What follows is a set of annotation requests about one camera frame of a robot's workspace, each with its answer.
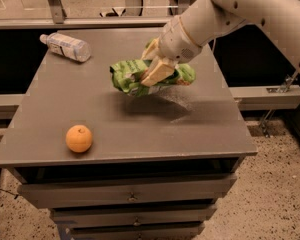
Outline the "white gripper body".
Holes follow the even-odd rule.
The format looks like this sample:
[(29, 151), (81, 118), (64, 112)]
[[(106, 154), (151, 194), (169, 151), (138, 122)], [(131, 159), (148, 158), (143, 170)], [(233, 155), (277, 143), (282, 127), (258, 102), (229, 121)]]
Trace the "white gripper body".
[(163, 57), (187, 63), (201, 53), (202, 47), (189, 38), (181, 17), (175, 16), (163, 27), (159, 36), (159, 51)]

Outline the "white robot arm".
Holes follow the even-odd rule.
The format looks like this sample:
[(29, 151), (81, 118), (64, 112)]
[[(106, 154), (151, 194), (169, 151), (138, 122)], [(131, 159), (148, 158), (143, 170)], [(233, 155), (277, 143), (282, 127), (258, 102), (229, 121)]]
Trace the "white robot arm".
[(141, 84), (164, 80), (178, 63), (191, 61), (208, 42), (245, 23), (255, 24), (300, 74), (300, 0), (196, 0), (144, 50), (142, 58), (151, 64)]

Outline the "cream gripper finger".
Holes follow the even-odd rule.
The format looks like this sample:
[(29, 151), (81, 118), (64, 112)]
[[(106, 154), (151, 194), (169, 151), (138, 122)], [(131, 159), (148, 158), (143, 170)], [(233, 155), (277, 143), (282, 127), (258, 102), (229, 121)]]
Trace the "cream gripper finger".
[(177, 62), (156, 56), (141, 77), (141, 84), (151, 87), (174, 73)]
[(154, 38), (150, 40), (141, 56), (142, 60), (155, 60), (159, 57), (159, 40)]

